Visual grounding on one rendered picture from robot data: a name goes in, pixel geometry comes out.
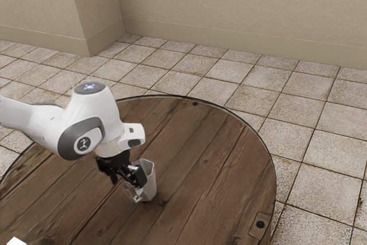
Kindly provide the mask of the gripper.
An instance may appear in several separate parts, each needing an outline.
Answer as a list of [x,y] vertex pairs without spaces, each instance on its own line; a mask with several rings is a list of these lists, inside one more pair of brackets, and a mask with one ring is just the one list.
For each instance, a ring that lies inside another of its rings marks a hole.
[[140,197],[142,188],[147,184],[147,177],[140,165],[130,165],[130,151],[125,150],[113,157],[96,157],[99,170],[110,176],[115,185],[118,173],[124,178],[123,188],[131,197]]

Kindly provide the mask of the pale grey faceted mug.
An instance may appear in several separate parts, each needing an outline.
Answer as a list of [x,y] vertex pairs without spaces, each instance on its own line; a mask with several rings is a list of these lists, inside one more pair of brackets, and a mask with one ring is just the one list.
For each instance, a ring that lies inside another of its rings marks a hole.
[[157,193],[157,185],[155,180],[155,165],[153,162],[141,158],[129,165],[128,168],[133,172],[138,172],[138,176],[141,176],[141,171],[146,177],[147,182],[141,188],[133,186],[129,182],[125,181],[123,189],[131,196],[135,203],[140,201],[151,201]]

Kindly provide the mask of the white block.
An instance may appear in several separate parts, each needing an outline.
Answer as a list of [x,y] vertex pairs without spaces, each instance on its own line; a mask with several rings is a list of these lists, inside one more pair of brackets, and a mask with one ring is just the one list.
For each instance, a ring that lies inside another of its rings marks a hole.
[[16,238],[15,236],[12,237],[7,243],[6,245],[27,245],[25,242],[23,242],[22,240]]

